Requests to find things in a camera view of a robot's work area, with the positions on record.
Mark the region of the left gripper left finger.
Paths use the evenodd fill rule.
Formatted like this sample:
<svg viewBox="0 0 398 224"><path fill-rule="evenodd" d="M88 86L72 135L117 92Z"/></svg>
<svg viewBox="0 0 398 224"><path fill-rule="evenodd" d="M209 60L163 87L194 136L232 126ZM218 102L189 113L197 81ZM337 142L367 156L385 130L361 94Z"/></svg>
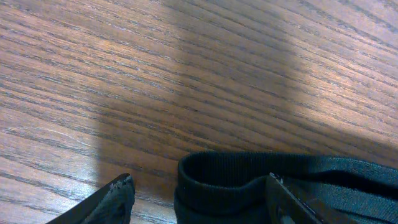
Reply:
<svg viewBox="0 0 398 224"><path fill-rule="evenodd" d="M134 202L133 178L124 173L47 224L129 224Z"/></svg>

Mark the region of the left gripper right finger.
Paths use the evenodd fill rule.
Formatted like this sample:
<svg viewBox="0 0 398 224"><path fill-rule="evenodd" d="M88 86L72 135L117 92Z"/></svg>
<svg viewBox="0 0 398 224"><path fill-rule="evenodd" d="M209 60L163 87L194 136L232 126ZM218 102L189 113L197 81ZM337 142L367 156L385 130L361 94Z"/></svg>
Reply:
<svg viewBox="0 0 398 224"><path fill-rule="evenodd" d="M270 173L266 180L269 216L276 224L357 224L297 185Z"/></svg>

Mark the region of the black polo shirt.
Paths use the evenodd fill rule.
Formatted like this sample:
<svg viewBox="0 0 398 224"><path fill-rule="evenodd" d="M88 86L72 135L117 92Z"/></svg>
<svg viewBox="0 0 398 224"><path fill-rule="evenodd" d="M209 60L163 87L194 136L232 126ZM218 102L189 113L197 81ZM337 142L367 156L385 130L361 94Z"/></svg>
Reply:
<svg viewBox="0 0 398 224"><path fill-rule="evenodd" d="M397 170L338 156L190 154L178 163L178 223L272 223L266 180L277 174L357 223L397 222Z"/></svg>

